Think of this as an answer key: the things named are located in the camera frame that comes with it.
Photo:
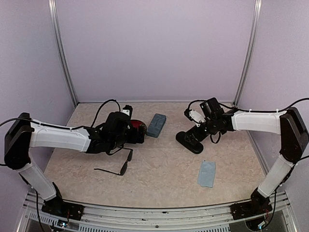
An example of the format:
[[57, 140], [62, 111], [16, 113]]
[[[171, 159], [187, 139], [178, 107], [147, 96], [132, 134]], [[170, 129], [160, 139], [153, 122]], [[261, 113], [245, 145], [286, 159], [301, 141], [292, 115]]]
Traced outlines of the metal corner post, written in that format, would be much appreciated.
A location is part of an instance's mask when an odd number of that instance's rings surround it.
[[248, 72], [250, 69], [250, 63], [253, 56], [256, 36], [258, 33], [258, 26], [260, 21], [260, 15], [261, 15], [261, 8], [262, 8], [262, 0], [255, 0], [254, 1], [254, 10], [253, 10], [253, 18], [251, 22], [251, 30], [245, 55], [244, 64], [241, 71], [240, 81], [239, 85], [233, 100], [233, 104], [235, 106], [238, 106], [241, 100], [241, 96], [243, 94], [244, 88], [245, 88], [245, 82], [247, 80]]
[[60, 30], [60, 24], [59, 24], [59, 19], [58, 19], [58, 14], [57, 14], [57, 7], [56, 7], [56, 1], [55, 0], [49, 0], [48, 1], [49, 5], [49, 11], [50, 11], [50, 16], [51, 16], [51, 21], [53, 25], [53, 30], [55, 34], [55, 39], [56, 39], [56, 45], [57, 45], [57, 51], [58, 55], [60, 58], [60, 63], [61, 67], [64, 73], [64, 78], [66, 85], [68, 87], [69, 95], [72, 101], [72, 104], [74, 107], [76, 107], [79, 104], [77, 94], [73, 85], [72, 78], [70, 76], [70, 71], [68, 67], [68, 62], [66, 59], [65, 55], [65, 49], [63, 46], [62, 42], [62, 37], [61, 37], [61, 30]]

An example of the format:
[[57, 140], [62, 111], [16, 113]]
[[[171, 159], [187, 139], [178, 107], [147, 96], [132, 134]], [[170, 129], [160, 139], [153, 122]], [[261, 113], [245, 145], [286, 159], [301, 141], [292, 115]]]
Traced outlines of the blue-grey hard glasses case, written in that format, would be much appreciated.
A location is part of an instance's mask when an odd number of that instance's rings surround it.
[[167, 117], [165, 115], [156, 113], [147, 128], [146, 135], [153, 138], [158, 138], [166, 120]]

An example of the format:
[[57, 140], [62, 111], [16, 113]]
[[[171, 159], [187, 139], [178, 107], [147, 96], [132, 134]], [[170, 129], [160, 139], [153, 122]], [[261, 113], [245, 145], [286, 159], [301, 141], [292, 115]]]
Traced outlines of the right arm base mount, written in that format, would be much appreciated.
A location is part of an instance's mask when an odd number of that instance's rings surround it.
[[269, 197], [264, 197], [256, 188], [247, 202], [234, 203], [230, 206], [233, 220], [253, 217], [272, 211]]

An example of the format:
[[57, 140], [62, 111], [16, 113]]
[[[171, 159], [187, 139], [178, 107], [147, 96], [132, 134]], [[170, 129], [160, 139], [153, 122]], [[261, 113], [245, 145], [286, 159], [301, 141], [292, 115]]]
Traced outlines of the red floral plate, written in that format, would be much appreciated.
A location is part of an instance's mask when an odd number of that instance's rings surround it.
[[147, 133], [147, 126], [144, 122], [137, 120], [137, 119], [132, 119], [131, 124], [134, 128], [137, 129], [138, 132], [138, 138], [144, 139], [146, 133]]

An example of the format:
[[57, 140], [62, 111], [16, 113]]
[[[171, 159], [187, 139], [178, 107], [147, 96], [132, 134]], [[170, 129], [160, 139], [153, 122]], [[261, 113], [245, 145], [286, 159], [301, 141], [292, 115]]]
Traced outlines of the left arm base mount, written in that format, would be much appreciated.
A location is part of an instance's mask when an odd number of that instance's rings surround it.
[[67, 220], [73, 219], [80, 221], [84, 212], [84, 206], [64, 201], [57, 185], [54, 182], [52, 184], [56, 190], [56, 196], [51, 200], [44, 201], [42, 211], [54, 216], [66, 218]]

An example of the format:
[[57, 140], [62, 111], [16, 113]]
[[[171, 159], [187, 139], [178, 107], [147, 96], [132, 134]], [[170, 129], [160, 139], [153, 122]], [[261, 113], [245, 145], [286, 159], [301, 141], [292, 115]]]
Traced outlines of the right metal corner post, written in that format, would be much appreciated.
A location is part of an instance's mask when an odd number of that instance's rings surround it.
[[248, 72], [250, 69], [250, 63], [253, 56], [256, 36], [258, 33], [258, 26], [260, 21], [260, 15], [261, 15], [261, 8], [262, 8], [262, 0], [255, 0], [254, 1], [254, 10], [253, 10], [253, 18], [251, 22], [251, 30], [245, 55], [244, 64], [241, 71], [240, 81], [239, 85], [233, 100], [233, 104], [235, 106], [238, 106], [241, 100], [241, 96], [243, 94], [244, 88], [245, 88], [245, 82], [247, 80]]

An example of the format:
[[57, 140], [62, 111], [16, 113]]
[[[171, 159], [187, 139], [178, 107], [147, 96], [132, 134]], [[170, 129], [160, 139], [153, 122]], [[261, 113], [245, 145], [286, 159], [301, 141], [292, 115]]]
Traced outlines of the black glasses case beige lining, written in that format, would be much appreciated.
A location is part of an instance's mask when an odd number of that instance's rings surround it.
[[203, 145], [193, 135], [181, 131], [176, 134], [176, 140], [186, 149], [194, 154], [200, 154], [203, 151]]

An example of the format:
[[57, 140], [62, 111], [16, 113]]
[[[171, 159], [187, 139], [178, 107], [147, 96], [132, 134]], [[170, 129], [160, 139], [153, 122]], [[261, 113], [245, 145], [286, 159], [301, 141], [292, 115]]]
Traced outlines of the folded blue cloth pouch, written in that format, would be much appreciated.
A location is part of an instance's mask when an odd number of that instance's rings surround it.
[[212, 188], [215, 180], [216, 165], [213, 161], [202, 161], [197, 183], [201, 187]]

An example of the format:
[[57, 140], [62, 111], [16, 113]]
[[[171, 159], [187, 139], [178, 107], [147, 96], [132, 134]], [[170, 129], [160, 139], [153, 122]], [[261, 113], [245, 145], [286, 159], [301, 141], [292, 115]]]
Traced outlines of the left metal corner post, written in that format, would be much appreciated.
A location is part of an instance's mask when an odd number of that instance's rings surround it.
[[65, 49], [63, 46], [62, 42], [62, 37], [61, 37], [61, 30], [60, 30], [60, 24], [59, 24], [59, 19], [58, 19], [58, 14], [57, 14], [57, 7], [56, 7], [56, 1], [55, 0], [49, 0], [48, 1], [49, 5], [49, 11], [50, 11], [50, 16], [51, 16], [51, 21], [53, 25], [53, 30], [55, 34], [55, 39], [56, 39], [56, 45], [57, 45], [57, 51], [58, 55], [60, 58], [60, 63], [61, 67], [64, 73], [64, 78], [66, 85], [68, 87], [69, 95], [72, 101], [72, 104], [74, 107], [76, 107], [79, 104], [77, 94], [73, 85], [72, 78], [70, 76], [70, 71], [68, 67], [68, 62], [66, 59], [65, 55]]

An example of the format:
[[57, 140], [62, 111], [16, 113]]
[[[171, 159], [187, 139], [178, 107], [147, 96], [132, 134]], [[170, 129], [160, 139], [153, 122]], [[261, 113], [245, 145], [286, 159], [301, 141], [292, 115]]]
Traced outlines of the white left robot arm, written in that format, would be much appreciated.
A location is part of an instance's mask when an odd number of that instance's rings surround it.
[[50, 125], [35, 121], [28, 113], [11, 121], [13, 125], [4, 138], [4, 163], [18, 171], [57, 215], [64, 214], [68, 205], [62, 200], [57, 186], [32, 161], [30, 148], [62, 148], [111, 156], [125, 144], [142, 144], [146, 134], [146, 127], [132, 120], [128, 110], [110, 113], [106, 121], [96, 127]]

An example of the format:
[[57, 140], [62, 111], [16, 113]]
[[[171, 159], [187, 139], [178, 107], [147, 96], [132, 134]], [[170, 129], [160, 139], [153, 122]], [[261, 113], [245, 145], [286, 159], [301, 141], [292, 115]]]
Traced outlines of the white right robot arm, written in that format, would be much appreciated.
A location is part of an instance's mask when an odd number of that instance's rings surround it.
[[177, 133], [176, 140], [195, 154], [203, 151], [203, 141], [214, 135], [222, 136], [228, 131], [259, 131], [280, 135], [280, 155], [258, 186], [255, 196], [247, 203], [247, 211], [256, 215], [266, 206], [269, 197], [288, 178], [297, 163], [304, 159], [303, 153], [309, 143], [309, 132], [293, 105], [275, 111], [243, 110], [219, 103], [216, 98], [198, 100], [203, 114], [187, 107], [184, 115], [195, 123], [188, 131]]

